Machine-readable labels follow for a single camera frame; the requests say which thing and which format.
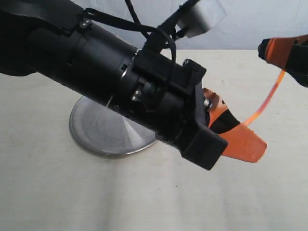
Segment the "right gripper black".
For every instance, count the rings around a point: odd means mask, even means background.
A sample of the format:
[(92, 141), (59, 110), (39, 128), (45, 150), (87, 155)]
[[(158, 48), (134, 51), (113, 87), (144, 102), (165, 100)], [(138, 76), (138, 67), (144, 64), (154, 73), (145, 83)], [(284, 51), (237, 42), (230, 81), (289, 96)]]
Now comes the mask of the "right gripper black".
[(258, 56), (286, 72), (302, 87), (308, 87), (308, 36), (268, 38), (258, 46)]

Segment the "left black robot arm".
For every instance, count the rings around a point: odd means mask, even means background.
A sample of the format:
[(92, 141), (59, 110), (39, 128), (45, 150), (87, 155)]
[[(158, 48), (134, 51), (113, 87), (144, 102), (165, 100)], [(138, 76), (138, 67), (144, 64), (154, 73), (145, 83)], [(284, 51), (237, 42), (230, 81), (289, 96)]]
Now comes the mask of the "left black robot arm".
[(3, 0), (0, 71), (40, 73), (153, 131), (203, 169), (220, 156), (255, 163), (267, 144), (202, 86), (204, 67), (176, 62), (175, 26), (196, 5), (186, 1), (152, 27), (70, 0)]

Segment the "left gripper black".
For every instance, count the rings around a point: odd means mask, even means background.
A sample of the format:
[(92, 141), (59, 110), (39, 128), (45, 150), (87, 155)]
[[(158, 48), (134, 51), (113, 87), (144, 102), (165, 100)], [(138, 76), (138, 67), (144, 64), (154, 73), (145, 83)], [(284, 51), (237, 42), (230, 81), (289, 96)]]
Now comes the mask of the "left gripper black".
[(258, 162), (267, 144), (241, 124), (220, 95), (202, 88), (205, 73), (191, 59), (176, 64), (163, 55), (140, 52), (121, 81), (120, 112), (203, 169), (211, 170), (221, 155)]

